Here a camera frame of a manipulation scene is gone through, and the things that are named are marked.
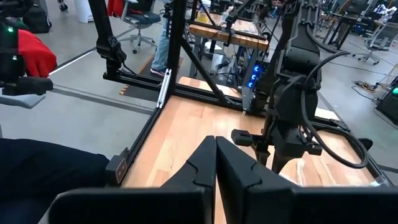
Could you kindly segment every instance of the gray floor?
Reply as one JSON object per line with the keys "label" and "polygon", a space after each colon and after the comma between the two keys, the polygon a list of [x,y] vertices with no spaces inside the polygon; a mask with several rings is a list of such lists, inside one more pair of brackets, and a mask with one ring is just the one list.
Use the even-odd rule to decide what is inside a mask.
{"label": "gray floor", "polygon": [[[55,0],[47,1],[53,28],[49,34],[39,37],[58,57],[58,64],[93,48],[97,38],[93,23],[81,24],[77,21],[72,0],[67,0],[68,12],[60,12]],[[155,10],[159,11],[161,3]],[[118,35],[128,26],[111,19],[113,31]],[[158,39],[161,26],[154,24],[142,31],[143,35]],[[279,36],[280,27],[275,34]],[[363,41],[350,35],[343,48],[352,52],[364,52]],[[276,41],[271,42],[274,49]],[[126,64],[133,70],[139,67],[154,53],[155,48],[143,44],[137,55],[131,53],[129,43],[123,42],[128,58]],[[376,52],[383,61],[376,66],[358,62],[351,56],[341,57],[322,69],[321,94],[327,102],[319,107],[331,105],[349,124],[358,137],[371,138],[374,147],[371,155],[382,165],[398,168],[396,147],[397,131],[373,112],[374,104],[355,93],[352,81],[370,83],[381,80],[397,63],[397,49],[391,52]],[[188,75],[190,59],[185,52],[185,60],[180,75]],[[50,78],[55,90],[32,110],[0,105],[0,123],[7,138],[32,138],[97,152],[111,157],[124,147],[130,146],[153,110],[154,104],[145,100],[120,96],[124,86],[102,79],[105,61],[96,52],[73,62],[53,73]],[[388,177],[398,184],[398,174],[388,172]]]}

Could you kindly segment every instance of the table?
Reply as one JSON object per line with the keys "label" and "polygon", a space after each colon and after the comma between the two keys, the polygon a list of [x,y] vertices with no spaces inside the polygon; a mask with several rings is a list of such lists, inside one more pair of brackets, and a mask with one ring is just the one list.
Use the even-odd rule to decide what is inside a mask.
{"label": "table", "polygon": [[[210,17],[214,20],[215,24],[220,24],[221,15],[210,13]],[[245,32],[248,34],[259,35],[256,25],[253,22],[238,19],[232,26],[236,31]],[[227,42],[229,34],[221,32],[217,29],[208,28],[201,25],[191,24],[189,25],[189,32],[195,37],[195,45],[193,53],[198,55],[201,49],[202,38],[210,39],[215,41]],[[268,41],[260,40],[252,37],[246,37],[244,35],[235,34],[231,37],[231,44],[238,45],[241,47],[247,47],[250,49],[266,49]],[[193,77],[196,72],[196,67],[191,63],[190,77]]]}
{"label": "table", "polygon": [[[206,83],[187,77],[179,83],[208,89]],[[227,95],[235,95],[228,87]],[[317,109],[317,116],[337,118],[331,111]],[[173,176],[207,135],[224,136],[231,140],[233,129],[246,129],[260,134],[264,118],[246,116],[240,111],[229,110],[199,101],[171,96],[141,149],[135,163],[124,179],[123,188],[160,187]],[[320,136],[337,154],[353,162],[359,158],[345,138],[320,131]],[[254,157],[250,147],[240,147]],[[305,154],[302,159],[290,161],[281,174],[304,186],[368,185],[374,178],[367,169],[351,169],[323,152],[321,156]],[[226,223],[220,191],[216,190],[215,223]]]}

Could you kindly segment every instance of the workbench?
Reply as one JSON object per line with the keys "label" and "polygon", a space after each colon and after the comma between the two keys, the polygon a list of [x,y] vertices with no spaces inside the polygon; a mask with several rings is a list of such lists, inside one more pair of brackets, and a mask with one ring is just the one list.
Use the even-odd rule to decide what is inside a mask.
{"label": "workbench", "polygon": [[[210,17],[214,20],[216,25],[220,25],[221,15],[210,13]],[[260,35],[256,25],[253,22],[245,21],[242,19],[238,19],[232,25],[232,28],[236,31],[245,32],[247,34]],[[202,39],[227,42],[229,37],[229,34],[226,32],[222,32],[218,29],[212,29],[198,24],[190,24],[189,33],[191,33],[195,37],[195,45],[193,47],[193,53],[195,55],[199,55],[200,49],[204,47]],[[261,50],[267,48],[268,41],[256,39],[253,37],[246,37],[244,35],[234,34],[231,37],[230,44],[238,45],[241,47],[247,47],[249,49]],[[196,73],[196,67],[193,63],[191,63],[189,76],[194,77],[195,73]]]}
{"label": "workbench", "polygon": [[[210,89],[205,82],[187,77],[182,77],[179,83]],[[226,95],[239,96],[235,90],[226,86],[219,88]],[[316,116],[338,119],[334,112],[322,109],[317,109]],[[241,111],[171,96],[127,173],[122,187],[160,187],[183,166],[205,136],[224,136],[231,140],[233,129],[260,134],[263,125],[264,118],[246,116]],[[351,162],[359,162],[357,154],[344,137],[323,131],[319,134],[338,155]],[[240,148],[255,158],[250,147]],[[273,154],[274,148],[270,146],[269,151]],[[271,167],[272,155],[269,158],[268,168]],[[281,175],[302,186],[368,185],[375,181],[366,168],[346,167],[325,151],[321,156],[305,153],[302,159],[290,161],[282,169]],[[218,186],[215,223],[226,223]]]}

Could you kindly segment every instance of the red jacket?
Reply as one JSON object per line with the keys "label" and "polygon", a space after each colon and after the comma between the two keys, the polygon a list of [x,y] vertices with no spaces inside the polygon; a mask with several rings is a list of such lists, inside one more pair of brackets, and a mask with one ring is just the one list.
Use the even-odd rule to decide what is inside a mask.
{"label": "red jacket", "polygon": [[108,16],[121,17],[123,13],[123,0],[109,0],[108,1]]}
{"label": "red jacket", "polygon": [[55,54],[31,32],[19,29],[18,44],[28,76],[47,78],[57,66]]}

